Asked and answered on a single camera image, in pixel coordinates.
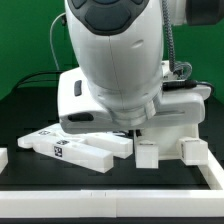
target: cable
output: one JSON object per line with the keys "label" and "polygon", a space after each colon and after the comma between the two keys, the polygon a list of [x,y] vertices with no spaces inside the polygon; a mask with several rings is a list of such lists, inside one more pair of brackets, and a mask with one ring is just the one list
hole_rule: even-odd
{"label": "cable", "polygon": [[209,82],[197,82],[197,85],[208,86],[211,89],[211,95],[215,92],[215,87]]}
{"label": "cable", "polygon": [[171,82],[164,82],[163,83],[163,91],[173,91],[178,89],[192,89],[197,87],[198,85],[207,86],[211,89],[211,95],[215,92],[215,87],[208,82],[200,82],[196,80],[182,80],[182,81],[171,81]]}
{"label": "cable", "polygon": [[30,83],[38,83],[38,82],[58,82],[59,80],[54,80],[54,79],[43,79],[43,80],[36,80],[36,81],[27,81],[27,82],[22,82],[22,83],[20,83],[19,84],[19,86],[21,86],[21,85],[25,85],[25,84],[30,84]]}
{"label": "cable", "polygon": [[52,55],[53,55],[53,58],[54,58],[54,62],[55,62],[55,65],[56,65],[56,68],[57,68],[58,71],[60,70],[60,66],[59,66],[59,64],[58,64],[58,60],[57,60],[57,57],[56,57],[56,54],[55,54],[55,50],[54,50],[54,45],[53,45],[53,31],[54,31],[54,26],[55,26],[55,24],[57,23],[57,21],[58,21],[61,17],[65,16],[65,15],[66,15],[66,13],[62,13],[62,14],[60,14],[60,15],[53,21],[53,23],[52,23],[52,25],[51,25],[51,29],[50,29],[50,45],[51,45],[51,52],[52,52]]}
{"label": "cable", "polygon": [[60,75],[61,73],[63,73],[65,71],[42,71],[42,72],[36,72],[36,73],[32,73],[29,74],[25,77],[23,77],[22,79],[20,79],[16,85],[12,88],[12,92],[15,91],[20,85],[23,85],[23,83],[27,83],[26,80],[36,77],[36,76],[41,76],[41,75]]}
{"label": "cable", "polygon": [[187,79],[192,73],[192,66],[188,62],[176,62],[173,31],[170,21],[170,12],[167,0],[162,0],[162,10],[169,54],[170,71],[177,74],[179,71],[181,71],[182,74],[179,74],[180,79]]}

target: black table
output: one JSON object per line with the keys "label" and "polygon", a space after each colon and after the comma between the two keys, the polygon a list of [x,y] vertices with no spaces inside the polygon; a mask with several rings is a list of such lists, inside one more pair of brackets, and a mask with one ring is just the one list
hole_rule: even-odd
{"label": "black table", "polygon": [[[224,106],[215,98],[206,101],[206,119],[200,136],[224,167]],[[180,160],[161,161],[158,170],[136,169],[134,155],[115,159],[106,174],[38,154],[17,146],[17,139],[58,123],[57,89],[20,88],[0,101],[0,147],[8,148],[9,163],[0,175],[0,190],[81,189],[209,189],[199,169],[186,168]],[[42,219],[1,220],[0,223],[224,223],[216,219]]]}

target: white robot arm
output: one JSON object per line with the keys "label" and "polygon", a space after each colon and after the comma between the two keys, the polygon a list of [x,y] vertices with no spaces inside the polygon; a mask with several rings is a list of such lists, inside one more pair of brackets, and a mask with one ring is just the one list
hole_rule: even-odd
{"label": "white robot arm", "polygon": [[[197,25],[191,0],[169,4],[173,24],[191,20]],[[163,92],[162,1],[65,0],[65,7],[80,65],[60,78],[58,108],[65,132],[135,130],[204,120],[209,87]]]}

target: green wall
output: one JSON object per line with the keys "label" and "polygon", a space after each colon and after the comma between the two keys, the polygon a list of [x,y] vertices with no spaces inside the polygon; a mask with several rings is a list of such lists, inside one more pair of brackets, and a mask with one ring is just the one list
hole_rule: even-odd
{"label": "green wall", "polygon": [[[1,0],[0,98],[23,76],[55,70],[49,29],[62,12],[63,0]],[[67,28],[57,24],[54,37],[61,68],[76,67]],[[192,63],[192,78],[213,83],[215,96],[224,103],[224,22],[207,27],[175,27],[174,39],[177,60]]]}

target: small white cube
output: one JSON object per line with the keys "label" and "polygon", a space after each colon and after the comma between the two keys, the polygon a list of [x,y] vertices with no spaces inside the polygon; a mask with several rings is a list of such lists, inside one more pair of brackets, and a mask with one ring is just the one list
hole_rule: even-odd
{"label": "small white cube", "polygon": [[154,142],[138,142],[135,148],[135,157],[137,168],[159,168],[159,147]]}
{"label": "small white cube", "polygon": [[208,164],[208,143],[199,138],[184,137],[177,141],[181,160],[187,166]]}

